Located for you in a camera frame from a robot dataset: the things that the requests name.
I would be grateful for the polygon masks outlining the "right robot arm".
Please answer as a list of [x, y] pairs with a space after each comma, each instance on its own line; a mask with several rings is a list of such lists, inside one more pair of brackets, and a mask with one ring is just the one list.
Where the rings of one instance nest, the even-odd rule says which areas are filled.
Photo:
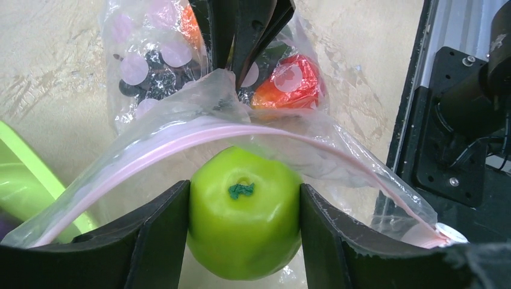
[[[211, 70], [229, 68], [240, 88], [254, 60], [288, 24], [293, 1], [190, 1], [208, 53]], [[439, 98], [437, 118], [446, 130], [468, 138], [485, 137], [507, 122], [510, 97], [510, 45], [493, 51], [496, 60], [476, 67]]]

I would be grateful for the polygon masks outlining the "green fake apple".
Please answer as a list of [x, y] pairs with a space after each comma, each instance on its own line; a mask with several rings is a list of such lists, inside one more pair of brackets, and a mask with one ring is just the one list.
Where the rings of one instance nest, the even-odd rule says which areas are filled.
[[252, 281], [290, 263], [301, 246], [301, 176], [232, 146], [190, 180], [187, 244], [218, 277]]

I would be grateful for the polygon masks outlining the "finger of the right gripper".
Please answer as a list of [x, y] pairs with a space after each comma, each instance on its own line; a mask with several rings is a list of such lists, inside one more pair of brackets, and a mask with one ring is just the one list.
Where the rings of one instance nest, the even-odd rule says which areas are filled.
[[235, 12], [231, 70], [240, 89], [255, 59], [291, 20], [292, 0], [242, 0]]

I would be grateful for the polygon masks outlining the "orange green fake mango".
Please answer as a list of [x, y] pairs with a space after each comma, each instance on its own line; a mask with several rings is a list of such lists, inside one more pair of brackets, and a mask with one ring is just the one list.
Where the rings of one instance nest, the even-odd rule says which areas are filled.
[[181, 32], [188, 43], [192, 47], [200, 49], [202, 47], [202, 34], [190, 4], [185, 5], [181, 11], [180, 26]]

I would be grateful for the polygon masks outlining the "clear zip top bag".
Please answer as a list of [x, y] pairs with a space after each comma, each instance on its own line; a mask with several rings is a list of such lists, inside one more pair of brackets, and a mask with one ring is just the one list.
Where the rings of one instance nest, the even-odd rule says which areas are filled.
[[189, 148], [225, 140], [279, 161], [311, 179], [374, 187], [404, 210], [381, 233], [431, 249], [466, 243], [434, 209], [363, 145], [318, 110], [251, 110], [236, 100], [234, 75], [216, 69], [133, 121], [55, 202], [7, 234], [3, 245], [54, 241], [109, 191], [145, 168]]

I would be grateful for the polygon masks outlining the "red fake food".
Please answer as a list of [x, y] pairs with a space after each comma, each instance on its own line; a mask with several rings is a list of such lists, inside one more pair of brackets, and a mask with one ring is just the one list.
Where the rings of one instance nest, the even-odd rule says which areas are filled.
[[316, 63], [303, 54], [280, 60], [251, 99], [253, 109], [311, 108], [325, 101], [325, 85]]

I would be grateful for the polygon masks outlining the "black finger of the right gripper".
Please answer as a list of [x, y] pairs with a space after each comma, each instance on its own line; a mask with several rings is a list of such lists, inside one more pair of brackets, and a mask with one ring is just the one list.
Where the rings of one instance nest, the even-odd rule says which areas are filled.
[[205, 44], [209, 71], [226, 68], [233, 45], [238, 2], [190, 0], [189, 4]]

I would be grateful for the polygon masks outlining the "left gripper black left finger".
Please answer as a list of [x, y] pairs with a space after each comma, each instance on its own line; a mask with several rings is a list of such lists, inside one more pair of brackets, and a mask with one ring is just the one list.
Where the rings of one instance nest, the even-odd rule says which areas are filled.
[[189, 181], [68, 244], [1, 246], [2, 288], [177, 288]]

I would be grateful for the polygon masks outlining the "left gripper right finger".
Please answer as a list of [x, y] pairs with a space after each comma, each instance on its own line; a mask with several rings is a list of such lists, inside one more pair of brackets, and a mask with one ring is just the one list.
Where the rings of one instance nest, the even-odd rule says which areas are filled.
[[300, 226], [309, 288], [510, 287], [510, 244], [416, 247], [360, 223], [308, 184]]

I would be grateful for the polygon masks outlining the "green plastic tray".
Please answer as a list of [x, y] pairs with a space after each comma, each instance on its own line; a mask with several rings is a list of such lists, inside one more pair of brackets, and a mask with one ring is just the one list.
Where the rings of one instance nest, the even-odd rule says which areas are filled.
[[1, 122], [1, 238], [52, 204], [64, 190], [31, 146]]

